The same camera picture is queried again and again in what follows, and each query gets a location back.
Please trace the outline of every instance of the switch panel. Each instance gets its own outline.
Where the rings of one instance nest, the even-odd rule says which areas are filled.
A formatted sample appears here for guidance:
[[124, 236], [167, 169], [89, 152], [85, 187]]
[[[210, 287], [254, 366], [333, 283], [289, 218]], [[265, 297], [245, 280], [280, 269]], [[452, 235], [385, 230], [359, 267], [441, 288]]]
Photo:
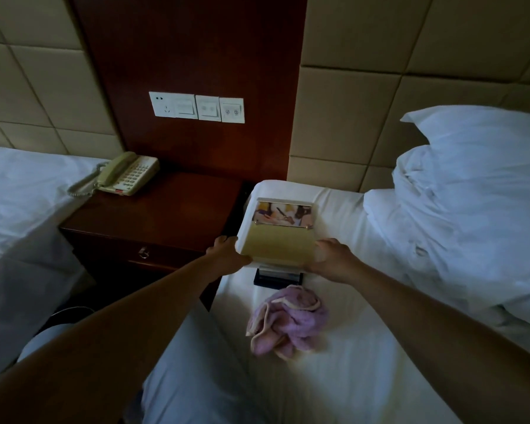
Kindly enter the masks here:
[[245, 123], [243, 98], [220, 98], [222, 122]]
[[196, 95], [196, 106], [198, 109], [198, 119], [221, 122], [220, 99], [218, 97], [208, 97], [206, 95]]
[[149, 97], [156, 116], [198, 119], [196, 100], [192, 94], [149, 92]]

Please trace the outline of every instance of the forearm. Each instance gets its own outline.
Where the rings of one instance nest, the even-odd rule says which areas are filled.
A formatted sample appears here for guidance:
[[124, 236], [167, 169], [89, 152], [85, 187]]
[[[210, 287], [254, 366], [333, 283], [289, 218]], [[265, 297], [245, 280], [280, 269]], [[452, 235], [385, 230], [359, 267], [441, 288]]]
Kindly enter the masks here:
[[78, 323], [2, 376], [0, 421], [116, 422], [218, 276], [204, 256]]
[[464, 422], [530, 422], [530, 354], [359, 261], [346, 282]]

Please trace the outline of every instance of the picture on holder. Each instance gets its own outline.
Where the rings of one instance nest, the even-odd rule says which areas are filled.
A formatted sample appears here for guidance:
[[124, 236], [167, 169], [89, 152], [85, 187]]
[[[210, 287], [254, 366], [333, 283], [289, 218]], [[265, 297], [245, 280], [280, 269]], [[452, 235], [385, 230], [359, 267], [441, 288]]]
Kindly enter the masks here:
[[301, 228], [311, 228], [314, 225], [310, 205], [266, 201], [257, 201], [253, 221]]

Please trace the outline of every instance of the metal drawer pull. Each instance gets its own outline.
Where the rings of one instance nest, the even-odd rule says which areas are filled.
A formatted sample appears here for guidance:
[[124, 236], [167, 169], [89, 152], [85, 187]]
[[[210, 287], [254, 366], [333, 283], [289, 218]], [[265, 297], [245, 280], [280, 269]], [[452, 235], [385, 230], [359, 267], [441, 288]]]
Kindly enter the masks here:
[[140, 257], [142, 259], [147, 259], [149, 257], [149, 251], [147, 247], [142, 247], [141, 250], [138, 252]]

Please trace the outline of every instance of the person's left hand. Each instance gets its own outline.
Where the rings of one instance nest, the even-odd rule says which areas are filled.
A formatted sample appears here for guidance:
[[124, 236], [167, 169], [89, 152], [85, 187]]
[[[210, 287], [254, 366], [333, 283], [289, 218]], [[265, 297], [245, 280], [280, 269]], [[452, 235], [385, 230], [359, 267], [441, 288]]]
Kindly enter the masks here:
[[212, 259], [219, 276], [233, 274], [253, 261], [251, 257], [242, 256], [236, 251], [236, 241], [237, 236], [227, 238], [222, 235], [206, 250], [206, 256]]

